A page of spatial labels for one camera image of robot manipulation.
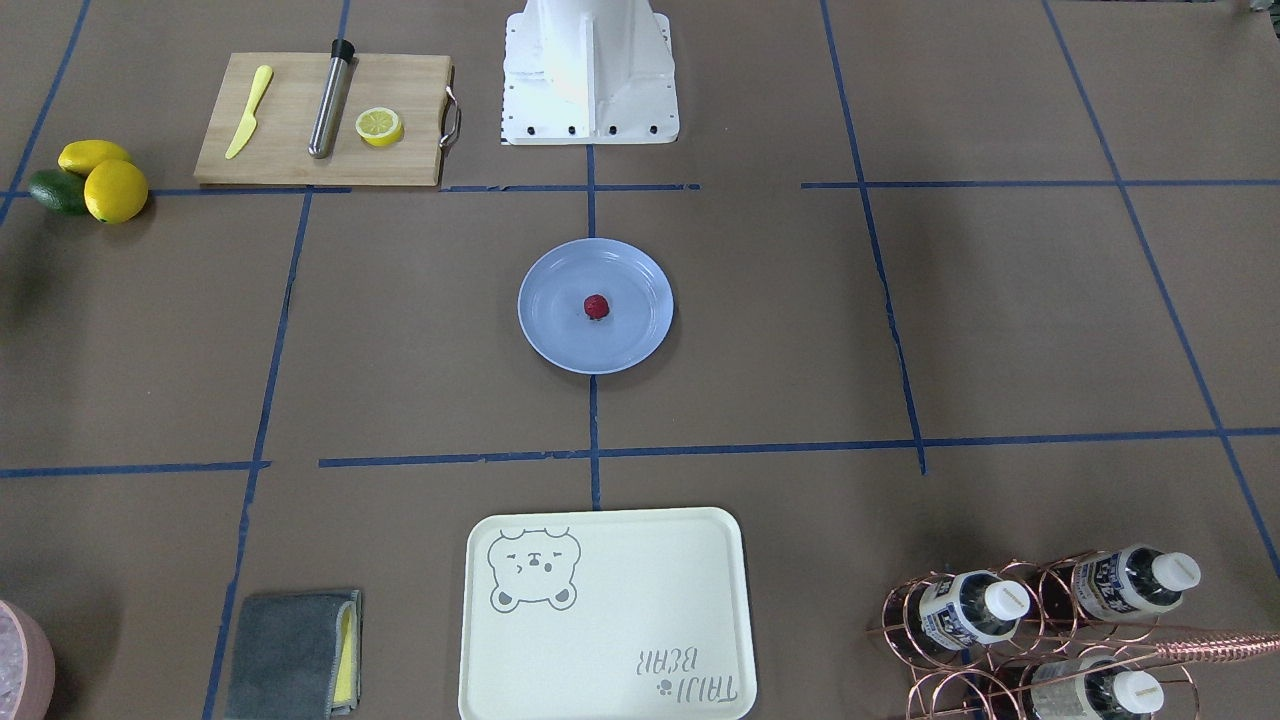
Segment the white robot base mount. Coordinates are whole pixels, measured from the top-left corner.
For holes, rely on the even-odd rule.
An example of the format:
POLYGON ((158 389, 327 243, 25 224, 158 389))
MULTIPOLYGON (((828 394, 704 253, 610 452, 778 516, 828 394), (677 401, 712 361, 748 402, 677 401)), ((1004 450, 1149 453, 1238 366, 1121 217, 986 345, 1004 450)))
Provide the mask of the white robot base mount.
POLYGON ((673 143, 669 18, 648 1, 527 1, 504 27, 500 142, 673 143))

